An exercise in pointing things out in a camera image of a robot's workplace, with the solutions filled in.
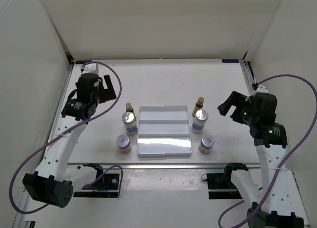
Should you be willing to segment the silver-lid shaker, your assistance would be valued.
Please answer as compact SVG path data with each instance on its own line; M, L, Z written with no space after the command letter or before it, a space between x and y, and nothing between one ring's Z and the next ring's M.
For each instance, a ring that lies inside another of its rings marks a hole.
M122 115L122 122L124 124L127 135L133 136L137 134L136 119L132 112L125 112Z
M191 129L194 133L201 133L205 127L205 124L209 118L209 114L206 110L200 109L196 112Z

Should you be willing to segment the white-lid sauce jar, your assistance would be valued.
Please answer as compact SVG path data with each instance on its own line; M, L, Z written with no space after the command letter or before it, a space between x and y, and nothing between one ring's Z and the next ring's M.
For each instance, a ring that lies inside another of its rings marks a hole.
M117 147L121 153L129 153L132 150L130 138L127 135L119 135L116 139Z
M205 135L199 143L198 149L203 154L211 152L212 147L215 145L215 138L211 135Z

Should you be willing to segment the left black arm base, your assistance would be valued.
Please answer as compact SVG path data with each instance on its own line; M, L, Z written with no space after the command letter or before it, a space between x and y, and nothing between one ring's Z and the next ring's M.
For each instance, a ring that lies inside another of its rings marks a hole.
M114 165L105 169L99 164L86 163L83 168L91 168L96 172L97 180L89 188L80 188L73 193L76 198L118 198L121 193L123 168Z

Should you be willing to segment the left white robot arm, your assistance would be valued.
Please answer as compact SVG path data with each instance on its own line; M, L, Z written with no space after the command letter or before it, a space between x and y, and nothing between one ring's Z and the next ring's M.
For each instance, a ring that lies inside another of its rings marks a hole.
M76 142L97 106L116 99L109 75L83 73L75 86L67 97L58 125L66 133L55 135L57 141L48 147L35 171L25 174L22 180L33 200L60 208L69 203L74 192L75 181L65 172Z

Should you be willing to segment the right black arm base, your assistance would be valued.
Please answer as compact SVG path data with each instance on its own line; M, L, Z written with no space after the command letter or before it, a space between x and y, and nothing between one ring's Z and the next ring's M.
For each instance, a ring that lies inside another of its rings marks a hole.
M249 169L243 163L228 163L223 172L205 173L201 176L201 180L208 184L210 200L242 199L231 181L232 172L237 170L248 171Z

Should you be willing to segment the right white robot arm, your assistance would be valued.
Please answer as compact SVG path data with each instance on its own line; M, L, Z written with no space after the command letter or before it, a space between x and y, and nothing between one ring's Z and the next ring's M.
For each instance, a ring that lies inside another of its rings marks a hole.
M249 206L246 219L237 225L250 228L302 228L304 219L295 213L288 188L287 170L283 163L286 156L287 136L283 125L276 123L277 99L266 92L245 96L233 91L218 106L225 116L235 106L230 116L233 121L250 129L261 166L262 189L253 182L244 164L231 163L225 167L223 184L236 187Z

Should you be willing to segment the right yellow small bottle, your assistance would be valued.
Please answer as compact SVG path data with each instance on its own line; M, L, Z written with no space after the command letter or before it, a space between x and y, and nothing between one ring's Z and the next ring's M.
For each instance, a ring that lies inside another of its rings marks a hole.
M199 97L196 104L195 104L195 107L193 109L193 113L192 113L192 116L195 117L196 115L196 112L200 109L203 108L203 104L204 104L204 98L203 97Z

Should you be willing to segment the yellow small bottle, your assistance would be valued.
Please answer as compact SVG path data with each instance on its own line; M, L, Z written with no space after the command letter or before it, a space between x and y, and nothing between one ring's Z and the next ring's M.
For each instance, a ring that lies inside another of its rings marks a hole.
M126 103L125 107L126 107L126 112L134 113L134 109L133 109L131 103Z
M195 117L196 115L196 112L200 109L203 108L203 104L204 104L204 98L203 97L199 97L196 104L195 104L195 107L193 109L193 113L192 113L192 116Z

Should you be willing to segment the left yellow small bottle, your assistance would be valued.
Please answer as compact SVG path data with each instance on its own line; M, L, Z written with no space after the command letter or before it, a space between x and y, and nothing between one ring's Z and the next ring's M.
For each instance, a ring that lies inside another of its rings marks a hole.
M126 112L134 113L134 109L133 109L131 103L126 103L125 107L126 107Z

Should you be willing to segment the white tiered plastic tray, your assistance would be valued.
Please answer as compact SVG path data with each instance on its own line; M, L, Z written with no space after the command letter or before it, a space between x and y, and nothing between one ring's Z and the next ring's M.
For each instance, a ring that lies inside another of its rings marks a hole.
M141 158L189 157L192 143L188 107L139 107L137 143Z

